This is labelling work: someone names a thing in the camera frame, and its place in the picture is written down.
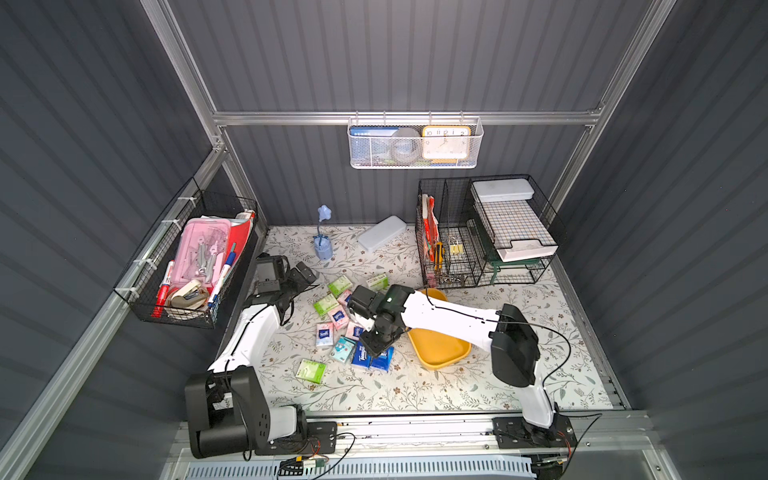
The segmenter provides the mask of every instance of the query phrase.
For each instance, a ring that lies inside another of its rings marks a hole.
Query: wire basket
[[[516,262],[503,262],[497,249],[509,248],[508,236],[488,231],[488,213],[476,201],[472,184],[479,180],[526,179],[534,189],[528,206],[557,245],[565,242],[565,226],[541,188],[530,175],[494,177],[428,178],[419,181],[419,197],[435,198],[434,214],[442,242],[442,262],[429,256],[422,222],[421,200],[417,200],[416,243],[422,278],[435,288],[466,288],[511,283],[536,283],[549,267],[554,255]]]
[[[203,215],[208,217],[234,218],[235,215],[244,210],[258,212],[257,203],[249,198],[233,197],[208,190],[198,190],[192,197],[178,200],[186,200],[187,203],[175,220],[162,220],[159,222],[169,223],[170,225],[157,242],[157,246],[145,259],[136,259],[137,253],[145,250],[144,245],[149,239],[148,234],[134,254],[134,259],[136,260],[132,260],[125,267],[123,275],[121,275],[122,278],[133,263],[140,263],[141,268],[136,279],[129,286],[124,284],[118,286],[116,284],[114,291],[130,306],[139,320],[213,329],[219,316],[229,316],[234,309],[238,292],[235,287],[233,287],[233,292],[230,292],[230,286],[238,286],[243,282],[246,270],[248,270],[248,263],[253,256],[253,250],[258,241],[255,230],[252,230],[248,236],[248,241],[240,253],[240,257],[236,259],[234,268],[227,276],[219,292],[218,299],[211,308],[204,307],[204,310],[189,310],[158,305],[157,291],[163,281],[168,262],[173,260],[177,254],[181,232],[187,220]],[[161,310],[158,310],[160,316],[155,317],[153,312],[158,307],[161,307]]]
[[[474,168],[483,137],[479,117],[381,115],[351,117],[354,168]]]

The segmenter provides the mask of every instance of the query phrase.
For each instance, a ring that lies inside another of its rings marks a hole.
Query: gray wall panel
[[[560,212],[584,308],[685,478],[768,467],[766,31],[765,2],[678,2]]]
[[[531,174],[549,194],[576,145],[578,126],[491,126],[478,166],[470,170],[356,170],[344,127],[229,127],[239,158],[270,225],[377,223],[389,215],[415,220],[420,178]]]
[[[594,108],[648,3],[171,1],[223,111]]]
[[[138,1],[2,2],[0,38],[4,444],[210,145]],[[28,478],[155,477],[216,335],[128,318]]]

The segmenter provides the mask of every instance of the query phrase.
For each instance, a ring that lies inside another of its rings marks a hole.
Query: clock
[[[472,130],[464,125],[428,125],[422,129],[422,156],[426,160],[464,160],[469,156],[471,135]]]

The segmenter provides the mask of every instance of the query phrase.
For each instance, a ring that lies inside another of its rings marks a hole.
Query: blue cup
[[[327,235],[316,235],[313,237],[315,243],[315,254],[322,262],[327,262],[333,257],[333,244]]]

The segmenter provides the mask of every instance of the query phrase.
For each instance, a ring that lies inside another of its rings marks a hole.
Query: pen
[[[216,300],[218,300],[219,292],[221,291],[221,287],[224,286],[224,280],[227,278],[227,274],[232,270],[232,264],[235,263],[235,247],[237,246],[237,243],[232,243],[232,250],[230,250],[230,254],[227,255],[227,261],[224,262],[224,266],[221,267],[221,274],[219,275],[219,280],[216,282],[216,286],[213,290],[210,292],[210,296],[208,297],[208,308],[211,308],[214,306],[214,303],[216,303]]]
[[[174,269],[174,261],[168,262],[168,267],[165,269],[165,278],[163,283],[160,284],[160,289],[157,291],[157,302],[155,305],[165,305],[165,300],[168,298],[168,290],[170,290],[170,272]],[[152,318],[160,318],[163,314],[163,307],[156,306],[152,310]]]

